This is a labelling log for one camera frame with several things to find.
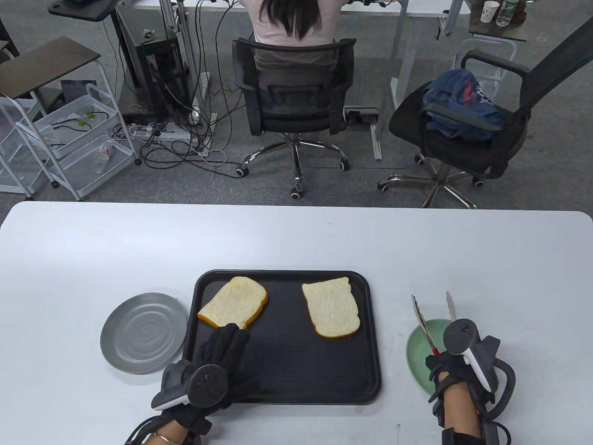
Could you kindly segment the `person's left hand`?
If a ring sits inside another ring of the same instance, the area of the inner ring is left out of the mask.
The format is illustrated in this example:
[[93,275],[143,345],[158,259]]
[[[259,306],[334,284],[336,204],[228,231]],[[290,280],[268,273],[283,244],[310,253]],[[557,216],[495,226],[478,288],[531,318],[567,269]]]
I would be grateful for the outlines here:
[[[239,371],[249,339],[250,334],[246,330],[239,329],[235,324],[227,324],[216,329],[201,346],[197,362],[191,362],[182,374],[190,402],[169,410],[174,420],[171,426],[178,429],[171,437],[173,441],[184,443],[187,436],[195,439],[199,434],[207,434],[211,424],[206,417],[248,398],[258,389],[254,377]],[[224,397],[221,397],[219,383],[199,383],[193,377],[196,371],[205,366],[217,366],[224,370],[227,381]]]

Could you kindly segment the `person's right hand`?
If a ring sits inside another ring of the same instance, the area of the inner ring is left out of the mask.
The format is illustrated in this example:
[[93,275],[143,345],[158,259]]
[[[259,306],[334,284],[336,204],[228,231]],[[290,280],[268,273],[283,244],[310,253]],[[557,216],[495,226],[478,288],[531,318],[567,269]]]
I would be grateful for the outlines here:
[[429,379],[434,383],[435,391],[429,399],[432,403],[438,402],[433,407],[433,414],[437,417],[440,426],[444,423],[444,400],[443,395],[447,388],[454,384],[466,383],[469,388],[472,401],[483,411],[487,403],[495,402],[495,395],[485,390],[473,368],[467,365],[461,356],[442,352],[438,355],[429,355],[425,358],[424,364],[429,370]]

